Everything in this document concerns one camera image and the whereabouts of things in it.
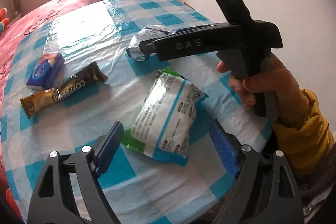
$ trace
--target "ribbed cuff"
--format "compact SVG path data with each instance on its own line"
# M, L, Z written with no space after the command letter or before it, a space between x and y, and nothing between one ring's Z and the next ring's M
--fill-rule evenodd
M313 105L310 103L310 101L307 97L306 97L306 99L307 99L307 106L305 107L305 109L299 115L297 115L295 117L292 117L292 118L282 120L282 124L285 127L288 127L288 128L295 127L298 130L300 130L302 128L302 126L304 125L304 123L310 118L310 114L311 114L311 110L313 108Z

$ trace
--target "blue and white package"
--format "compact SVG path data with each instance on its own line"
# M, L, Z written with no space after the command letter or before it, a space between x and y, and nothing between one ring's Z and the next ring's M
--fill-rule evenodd
M189 129L196 117L195 102L203 97L194 84L160 70L130 130L138 144L132 140L122 143L155 160L184 166L188 162Z
M140 42L146 40L154 40L166 35L172 34L172 30L161 25L149 25L144 27L136 35L132 37L128 49L126 49L127 55L130 59L135 61L146 61L149 59L150 54L143 54L140 50Z
M63 63L64 58L61 53L44 53L36 63L26 87L32 92L51 89Z

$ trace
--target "table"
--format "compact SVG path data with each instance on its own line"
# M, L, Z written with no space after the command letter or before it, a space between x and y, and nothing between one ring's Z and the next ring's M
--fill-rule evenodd
M208 134L218 119L241 143L261 151L271 121L245 111L228 86L229 73L215 70L215 53L158 62L128 58L132 36L147 25L171 29L210 21L176 0L104 0L67 13L27 36L18 46L5 89L1 119L8 181L26 221L34 185L50 151L73 153L106 134L115 121L130 128L152 86L157 70L168 67L205 91L190 129L186 166L163 164L121 145L108 172L99 179L122 223L185 223L221 199L234 177L225 171ZM56 84L97 61L109 79L87 86L27 119L20 98L28 96L27 78L43 51L61 51L66 64ZM76 176L73 191L81 215L87 216Z

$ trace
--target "yellow sleeve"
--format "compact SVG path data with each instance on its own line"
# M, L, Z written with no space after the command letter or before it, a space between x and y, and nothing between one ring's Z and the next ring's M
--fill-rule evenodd
M313 172L327 151L334 144L329 123L321 115L316 95L310 90L302 90L309 100L311 112L301 128L288 128L275 122L272 128L295 175L304 177Z

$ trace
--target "blue gripper pad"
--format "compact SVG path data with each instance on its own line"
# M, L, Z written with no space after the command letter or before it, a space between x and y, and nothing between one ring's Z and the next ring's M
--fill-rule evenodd
M95 169L93 170L93 174L96 178L107 172L123 137L123 124L115 122L95 152Z
M229 134L225 132L217 120L214 120L214 122L210 125L209 135L225 167L225 170L237 178L240 172L237 164L237 149L240 148L239 141L232 135L235 140L232 139L233 142L230 143L226 136Z

